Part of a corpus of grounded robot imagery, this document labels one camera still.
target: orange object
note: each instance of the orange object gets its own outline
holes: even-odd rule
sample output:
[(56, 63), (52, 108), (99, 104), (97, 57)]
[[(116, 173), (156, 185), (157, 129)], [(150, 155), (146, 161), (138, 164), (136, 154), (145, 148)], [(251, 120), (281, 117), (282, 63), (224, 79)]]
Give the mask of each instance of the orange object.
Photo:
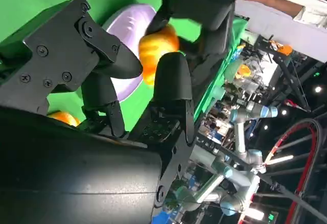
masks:
[(178, 50), (178, 36), (171, 25), (141, 38), (138, 45), (139, 60), (143, 66), (143, 80), (147, 85), (154, 85), (155, 72), (161, 56)]
[(284, 45), (284, 46), (278, 48), (278, 52), (285, 54), (286, 56), (289, 56), (293, 52), (293, 49), (289, 45)]
[(74, 127), (77, 127), (81, 123), (77, 118), (74, 118), (69, 113), (65, 113), (63, 111), (58, 111), (56, 113), (52, 113), (52, 114), (48, 115), (48, 117), (54, 118), (56, 120), (59, 120), (61, 122), (64, 122), (64, 123), (69, 124)]
[(240, 66), (240, 68), (237, 71), (237, 73), (239, 75), (241, 75), (242, 77), (249, 77), (249, 76), (251, 76), (251, 70), (250, 70), (250, 68), (248, 66), (244, 65), (244, 64)]

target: person's arm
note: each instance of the person's arm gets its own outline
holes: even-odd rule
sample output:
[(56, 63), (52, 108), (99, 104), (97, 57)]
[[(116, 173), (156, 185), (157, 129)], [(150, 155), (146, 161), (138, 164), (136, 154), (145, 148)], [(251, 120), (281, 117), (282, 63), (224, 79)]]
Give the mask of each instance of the person's arm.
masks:
[(284, 12), (290, 15), (292, 18), (297, 16), (300, 11), (302, 10), (303, 6), (289, 2), (287, 0), (246, 0), (246, 1), (253, 1), (258, 2), (266, 5), (267, 7), (274, 8), (278, 11)]

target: purple bowl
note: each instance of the purple bowl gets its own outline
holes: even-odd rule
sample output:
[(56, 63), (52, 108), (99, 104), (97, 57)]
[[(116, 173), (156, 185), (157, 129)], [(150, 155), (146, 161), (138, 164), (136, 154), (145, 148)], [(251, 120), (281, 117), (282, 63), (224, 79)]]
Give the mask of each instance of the purple bowl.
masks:
[[(148, 4), (135, 4), (123, 8), (111, 16), (102, 28), (115, 35), (138, 58), (138, 43), (155, 15), (155, 10)], [(126, 100), (141, 84), (142, 75), (132, 79), (112, 78), (119, 101)]]

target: screw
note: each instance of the screw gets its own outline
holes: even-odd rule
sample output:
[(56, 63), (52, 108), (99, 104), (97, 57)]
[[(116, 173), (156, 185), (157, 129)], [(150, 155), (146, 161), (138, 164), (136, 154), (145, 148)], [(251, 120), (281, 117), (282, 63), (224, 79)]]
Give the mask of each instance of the screw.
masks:
[(83, 32), (87, 37), (92, 38), (94, 35), (93, 28), (89, 22), (83, 24)]
[(83, 12), (83, 13), (86, 13), (86, 12), (88, 11), (88, 5), (85, 4), (85, 3), (82, 3), (82, 4), (81, 4), (81, 9), (82, 9), (82, 12)]
[(62, 80), (65, 82), (70, 82), (72, 80), (72, 75), (69, 72), (62, 73)]
[(28, 74), (26, 74), (26, 73), (23, 73), (23, 74), (21, 74), (21, 76), (20, 76), (20, 81), (21, 81), (21, 82), (24, 82), (24, 83), (28, 83), (28, 82), (31, 81), (31, 76), (28, 75)]
[(165, 187), (164, 186), (160, 186), (158, 188), (158, 191), (157, 191), (157, 201), (160, 203), (164, 200), (165, 198)]
[(45, 57), (46, 55), (48, 55), (48, 49), (43, 45), (37, 46), (36, 51), (37, 54), (41, 57)]
[(112, 45), (112, 51), (114, 52), (114, 53), (116, 53), (116, 52), (118, 52), (118, 46), (116, 46), (116, 45)]
[(44, 87), (52, 87), (52, 81), (50, 79), (43, 80)]

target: green panel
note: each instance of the green panel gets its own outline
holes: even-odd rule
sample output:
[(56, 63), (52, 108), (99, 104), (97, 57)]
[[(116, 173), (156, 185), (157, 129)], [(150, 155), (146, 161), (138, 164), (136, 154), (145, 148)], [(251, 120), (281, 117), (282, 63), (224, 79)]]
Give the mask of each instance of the green panel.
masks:
[[(51, 7), (66, 0), (0, 0), (2, 2), (2, 16), (0, 17), (0, 41), (13, 33), (36, 14), (45, 8)], [(161, 0), (87, 0), (91, 5), (90, 14), (96, 22), (103, 24), (115, 11), (132, 3), (151, 4), (155, 9), (160, 6)], [(172, 20), (179, 35), (195, 40), (200, 32), (199, 25), (188, 20)], [(144, 83), (129, 97), (122, 102), (122, 112), (126, 129), (130, 130), (143, 110), (147, 106), (153, 94), (153, 89)], [(81, 110), (82, 100), (80, 90), (69, 94), (50, 95), (50, 111), (62, 110), (73, 116), (84, 119)]]

